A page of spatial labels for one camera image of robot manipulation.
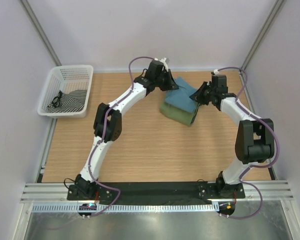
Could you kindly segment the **blue tank top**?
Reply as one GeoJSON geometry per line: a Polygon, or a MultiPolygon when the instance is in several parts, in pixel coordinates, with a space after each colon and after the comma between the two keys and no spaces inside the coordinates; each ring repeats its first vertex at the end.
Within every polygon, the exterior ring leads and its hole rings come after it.
{"type": "Polygon", "coordinates": [[[197,103],[190,96],[197,90],[180,76],[175,79],[175,83],[178,89],[168,90],[164,102],[188,113],[194,112],[197,103]]]}

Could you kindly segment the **green tank top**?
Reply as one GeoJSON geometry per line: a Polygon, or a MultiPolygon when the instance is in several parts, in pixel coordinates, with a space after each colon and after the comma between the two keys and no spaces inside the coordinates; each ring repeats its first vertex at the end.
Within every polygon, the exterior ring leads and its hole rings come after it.
{"type": "Polygon", "coordinates": [[[195,122],[200,106],[199,103],[194,102],[192,105],[186,104],[186,110],[184,110],[164,100],[159,107],[159,111],[166,118],[190,127],[195,122]]]}

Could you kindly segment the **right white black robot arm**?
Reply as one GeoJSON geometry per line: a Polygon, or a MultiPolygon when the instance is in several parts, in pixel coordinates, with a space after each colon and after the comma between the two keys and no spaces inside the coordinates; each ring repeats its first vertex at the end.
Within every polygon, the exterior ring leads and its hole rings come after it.
{"type": "Polygon", "coordinates": [[[214,105],[237,125],[235,158],[229,167],[216,178],[214,189],[220,198],[232,198],[242,187],[242,178],[251,168],[272,158],[275,154],[274,123],[259,118],[241,104],[234,93],[228,92],[227,77],[211,74],[211,81],[203,82],[190,96],[199,105],[214,105]]]}

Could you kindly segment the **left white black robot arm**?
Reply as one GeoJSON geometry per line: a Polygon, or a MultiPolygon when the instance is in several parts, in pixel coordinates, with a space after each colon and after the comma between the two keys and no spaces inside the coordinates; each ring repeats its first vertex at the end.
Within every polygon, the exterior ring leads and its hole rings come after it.
{"type": "Polygon", "coordinates": [[[104,158],[110,146],[122,132],[122,118],[138,101],[144,99],[155,88],[161,91],[177,90],[167,58],[145,57],[151,60],[141,75],[131,79],[130,87],[112,102],[100,103],[94,123],[94,139],[88,159],[69,187],[68,195],[79,200],[92,200],[98,192],[98,177],[104,158]]]}

